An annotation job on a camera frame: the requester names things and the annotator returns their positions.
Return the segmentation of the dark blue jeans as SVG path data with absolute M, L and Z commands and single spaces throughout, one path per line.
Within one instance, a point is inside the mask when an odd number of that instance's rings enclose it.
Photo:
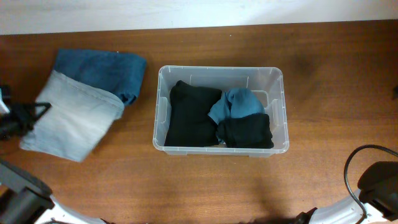
M 53 69 L 131 105 L 140 94 L 146 65 L 146 59 L 132 53 L 60 49 Z

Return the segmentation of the large black garment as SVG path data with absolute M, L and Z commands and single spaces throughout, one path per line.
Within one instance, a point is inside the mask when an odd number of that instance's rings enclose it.
M 221 99 L 216 88 L 191 86 L 179 80 L 170 91 L 171 115 L 165 146 L 208 147 L 218 144 L 217 125 L 208 116 Z

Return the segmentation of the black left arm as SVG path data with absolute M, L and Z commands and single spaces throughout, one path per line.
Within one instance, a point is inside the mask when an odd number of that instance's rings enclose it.
M 50 103 L 1 102 L 1 139 L 22 136 L 51 108 Z M 27 171 L 1 160 L 1 223 L 106 223 L 61 205 L 52 189 Z

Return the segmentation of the blue shirt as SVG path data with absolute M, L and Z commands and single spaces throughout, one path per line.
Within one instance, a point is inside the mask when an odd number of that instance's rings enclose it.
M 229 118 L 243 118 L 252 114 L 265 114 L 265 109 L 255 94 L 247 88 L 224 91 L 211 107 L 208 116 L 216 123 Z

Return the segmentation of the small black garment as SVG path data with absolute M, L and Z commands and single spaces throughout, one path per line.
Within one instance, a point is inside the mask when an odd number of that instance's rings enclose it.
M 256 113 L 243 118 L 225 119 L 219 123 L 216 135 L 231 148 L 274 147 L 268 114 Z

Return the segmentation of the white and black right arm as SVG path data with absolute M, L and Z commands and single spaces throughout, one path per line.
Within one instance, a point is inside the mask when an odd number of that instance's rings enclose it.
M 325 208 L 313 208 L 300 213 L 294 223 L 332 224 L 357 223 L 367 215 L 363 223 L 393 222 L 397 220 L 397 162 L 376 162 L 365 170 L 354 193 L 366 211 L 348 196 Z

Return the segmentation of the light blue jeans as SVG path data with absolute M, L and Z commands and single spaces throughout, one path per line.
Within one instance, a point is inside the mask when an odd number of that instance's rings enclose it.
M 52 71 L 36 102 L 51 108 L 35 123 L 19 146 L 82 162 L 121 118 L 124 103 L 114 94 Z

